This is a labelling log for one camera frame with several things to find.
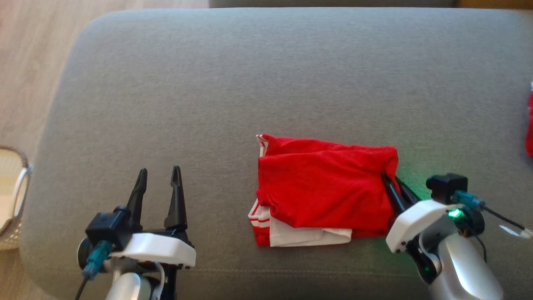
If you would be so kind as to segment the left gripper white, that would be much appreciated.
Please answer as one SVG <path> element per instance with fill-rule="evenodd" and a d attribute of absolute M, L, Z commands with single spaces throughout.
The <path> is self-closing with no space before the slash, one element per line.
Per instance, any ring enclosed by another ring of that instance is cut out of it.
<path fill-rule="evenodd" d="M 141 225 L 142 204 L 147 189 L 148 171 L 143 168 L 128 199 L 127 209 L 131 213 L 132 230 L 143 230 Z M 185 209 L 184 188 L 179 165 L 174 165 L 171 175 L 172 196 L 167 217 L 164 220 L 166 229 L 187 229 L 188 219 Z M 95 264 L 97 270 L 104 270 L 108 258 L 129 258 L 135 261 L 160 263 L 192 268 L 196 266 L 196 249 L 185 241 L 154 233 L 135 233 L 121 251 L 114 250 Z"/>

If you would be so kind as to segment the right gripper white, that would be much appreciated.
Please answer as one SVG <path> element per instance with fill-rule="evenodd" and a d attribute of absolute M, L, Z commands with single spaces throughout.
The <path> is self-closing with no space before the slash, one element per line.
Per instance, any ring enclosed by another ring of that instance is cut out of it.
<path fill-rule="evenodd" d="M 461 204 L 444 205 L 433 199 L 423 200 L 400 178 L 391 179 L 386 173 L 381 174 L 385 192 L 388 196 L 396 220 L 392 225 L 386 243 L 392 253 L 404 252 L 407 244 L 419 234 L 423 236 L 423 245 L 435 247 L 446 237 L 457 234 L 470 226 L 478 234 L 486 230 L 486 220 L 482 213 L 466 210 L 462 218 L 455 219 L 448 212 L 465 209 Z"/>

